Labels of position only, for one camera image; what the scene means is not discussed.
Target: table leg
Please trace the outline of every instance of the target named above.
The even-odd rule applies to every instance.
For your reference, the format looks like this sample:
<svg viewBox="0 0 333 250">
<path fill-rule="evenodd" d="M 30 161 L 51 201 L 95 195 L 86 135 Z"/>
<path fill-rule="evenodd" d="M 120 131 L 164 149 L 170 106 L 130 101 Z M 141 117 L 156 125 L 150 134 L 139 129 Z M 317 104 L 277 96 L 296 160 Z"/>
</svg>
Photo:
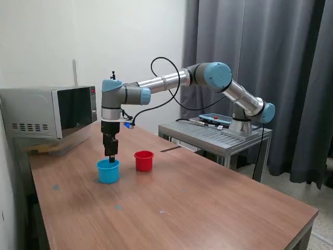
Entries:
<svg viewBox="0 0 333 250">
<path fill-rule="evenodd" d="M 312 227 L 306 232 L 303 238 L 297 243 L 297 245 L 292 250 L 306 250 L 308 248 L 309 239 L 311 236 Z"/>
<path fill-rule="evenodd" d="M 224 157 L 224 166 L 230 169 L 231 155 Z"/>
<path fill-rule="evenodd" d="M 262 182 L 266 170 L 268 152 L 270 150 L 271 138 L 262 141 L 261 150 L 258 158 L 257 167 L 254 171 L 254 180 Z"/>
<path fill-rule="evenodd" d="M 223 156 L 218 155 L 216 158 L 216 163 L 222 165 L 223 163 Z"/>
<path fill-rule="evenodd" d="M 230 157 L 230 169 L 236 171 L 237 169 L 237 159 L 238 159 L 238 154 L 236 155 L 231 155 Z"/>
</svg>

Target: blue cup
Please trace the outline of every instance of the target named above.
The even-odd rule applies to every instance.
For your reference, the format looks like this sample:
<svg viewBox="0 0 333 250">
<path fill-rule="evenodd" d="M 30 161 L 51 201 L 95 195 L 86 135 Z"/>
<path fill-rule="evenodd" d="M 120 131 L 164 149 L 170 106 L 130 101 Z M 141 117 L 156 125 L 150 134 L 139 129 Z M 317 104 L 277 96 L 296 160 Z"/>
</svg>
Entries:
<svg viewBox="0 0 333 250">
<path fill-rule="evenodd" d="M 119 165 L 118 160 L 109 162 L 109 159 L 99 161 L 96 166 L 98 168 L 99 181 L 105 184 L 112 184 L 119 179 Z"/>
</svg>

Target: white wall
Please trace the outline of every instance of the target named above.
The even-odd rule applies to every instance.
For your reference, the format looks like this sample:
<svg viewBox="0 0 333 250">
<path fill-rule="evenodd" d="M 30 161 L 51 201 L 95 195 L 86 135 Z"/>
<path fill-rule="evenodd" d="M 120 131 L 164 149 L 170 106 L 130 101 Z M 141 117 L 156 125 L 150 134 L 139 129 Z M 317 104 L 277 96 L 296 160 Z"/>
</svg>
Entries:
<svg viewBox="0 0 333 250">
<path fill-rule="evenodd" d="M 79 84 L 95 85 L 97 107 L 103 79 L 116 71 L 125 82 L 153 78 L 150 62 L 158 56 L 171 59 L 179 68 L 183 57 L 185 0 L 74 0 L 74 22 L 79 44 Z M 175 72 L 167 61 L 157 61 L 157 74 Z M 134 116 L 144 108 L 171 98 L 169 92 L 154 94 L 148 106 L 125 107 Z M 180 117 L 175 101 L 138 116 L 137 125 L 157 133 L 158 124 Z"/>
<path fill-rule="evenodd" d="M 180 68 L 186 0 L 2 0 L 0 66 L 5 87 L 73 85 L 72 59 L 79 85 L 95 85 L 97 107 L 103 79 L 150 79 L 150 62 L 170 58 Z M 175 72 L 157 61 L 157 74 Z M 152 96 L 148 106 L 126 107 L 135 115 L 167 101 L 169 92 Z M 158 124 L 180 116 L 175 101 L 138 116 L 137 124 L 157 133 Z"/>
<path fill-rule="evenodd" d="M 0 68 L 0 87 L 4 85 Z M 0 249 L 16 249 L 16 208 L 13 179 L 10 176 L 13 162 L 8 150 L 4 125 L 0 112 Z"/>
<path fill-rule="evenodd" d="M 6 87 L 74 85 L 76 48 L 70 1 L 0 1 L 0 66 Z"/>
</svg>

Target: robotic arm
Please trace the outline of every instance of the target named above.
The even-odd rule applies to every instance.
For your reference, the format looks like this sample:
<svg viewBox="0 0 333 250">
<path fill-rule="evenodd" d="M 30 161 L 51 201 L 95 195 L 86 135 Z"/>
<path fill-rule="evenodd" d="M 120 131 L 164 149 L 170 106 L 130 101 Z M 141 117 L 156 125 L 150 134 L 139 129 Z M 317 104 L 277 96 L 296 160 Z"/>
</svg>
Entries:
<svg viewBox="0 0 333 250">
<path fill-rule="evenodd" d="M 236 134 L 252 132 L 250 121 L 268 123 L 275 115 L 275 106 L 259 97 L 254 97 L 235 82 L 232 79 L 230 68 L 222 62 L 196 64 L 181 69 L 179 74 L 180 86 L 207 86 L 214 92 L 223 93 L 234 102 L 233 122 L 229 126 L 229 130 Z M 116 134 L 120 131 L 120 122 L 125 121 L 120 119 L 121 105 L 147 105 L 150 102 L 151 94 L 177 86 L 177 73 L 127 84 L 116 80 L 103 81 L 101 131 L 105 156 L 109 156 L 110 162 L 114 161 L 114 157 L 118 153 Z"/>
</svg>

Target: power cord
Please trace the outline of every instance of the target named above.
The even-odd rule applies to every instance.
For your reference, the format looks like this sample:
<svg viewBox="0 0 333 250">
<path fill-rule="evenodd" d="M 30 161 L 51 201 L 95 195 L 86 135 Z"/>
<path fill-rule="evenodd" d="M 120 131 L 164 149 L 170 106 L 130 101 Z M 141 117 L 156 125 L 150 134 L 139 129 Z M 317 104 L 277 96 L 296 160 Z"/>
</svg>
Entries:
<svg viewBox="0 0 333 250">
<path fill-rule="evenodd" d="M 179 118 L 176 121 L 189 121 L 189 119 L 183 119 L 183 118 Z"/>
<path fill-rule="evenodd" d="M 155 74 L 154 70 L 152 69 L 152 64 L 150 64 L 150 70 L 151 72 L 154 74 L 154 76 L 158 77 L 158 75 Z M 187 108 L 187 107 L 184 107 L 180 102 L 178 102 L 178 100 L 175 98 L 175 94 L 172 94 L 171 90 L 169 90 L 169 93 L 172 95 L 172 98 L 182 107 L 182 108 L 185 108 L 187 110 L 191 110 L 191 111 L 199 111 L 199 110 L 202 110 L 202 109 L 206 109 L 206 108 L 209 108 L 213 105 L 215 105 L 216 103 L 218 103 L 220 100 L 222 100 L 223 98 L 225 98 L 225 96 L 221 97 L 220 99 L 218 99 L 216 102 L 208 105 L 207 107 L 203 107 L 203 108 Z"/>
<path fill-rule="evenodd" d="M 122 116 L 124 119 L 126 119 L 127 121 L 130 121 L 133 119 L 133 116 L 130 116 L 129 114 L 127 114 L 124 109 L 120 108 L 120 110 L 122 112 Z"/>
<path fill-rule="evenodd" d="M 131 125 L 133 125 L 133 126 L 135 126 L 135 119 L 136 119 L 136 117 L 137 117 L 138 115 L 140 115 L 141 113 L 146 112 L 146 111 L 149 111 L 149 110 L 153 110 L 153 109 L 156 109 L 156 108 L 159 108 L 159 107 L 162 107 L 162 106 L 164 106 L 165 104 L 168 104 L 169 102 L 171 102 L 172 99 L 175 98 L 175 95 L 178 93 L 179 87 L 181 86 L 181 76 L 180 76 L 180 74 L 179 74 L 179 71 L 178 71 L 176 65 L 175 65 L 170 59 L 168 59 L 168 58 L 166 58 L 166 57 L 164 57 L 164 56 L 156 57 L 153 61 L 151 61 L 150 68 L 152 69 L 152 66 L 153 66 L 154 62 L 155 62 L 157 59 L 164 59 L 164 60 L 167 60 L 169 63 L 172 64 L 172 66 L 173 66 L 173 67 L 175 68 L 175 70 L 177 71 L 177 74 L 178 74 L 178 86 L 177 86 L 176 92 L 175 92 L 174 94 L 171 93 L 171 94 L 172 94 L 172 97 L 171 97 L 169 100 L 167 100 L 165 103 L 162 103 L 162 104 L 160 104 L 160 105 L 158 105 L 158 106 L 156 106 L 156 107 L 153 107 L 153 108 L 147 108 L 147 109 L 141 110 L 139 113 L 137 113 L 137 114 L 134 116 L 133 121 L 132 121 L 132 123 L 131 123 Z"/>
<path fill-rule="evenodd" d="M 257 168 L 257 163 L 258 163 L 258 159 L 259 159 L 259 155 L 260 155 L 260 151 L 261 151 L 262 140 L 264 138 L 264 131 L 265 131 L 265 126 L 264 126 L 264 124 L 262 124 L 261 141 L 260 141 L 259 151 L 258 151 L 258 154 L 257 154 L 257 159 L 255 160 L 255 165 L 254 165 L 252 179 L 254 179 L 254 173 L 255 173 L 255 170 Z"/>
</svg>

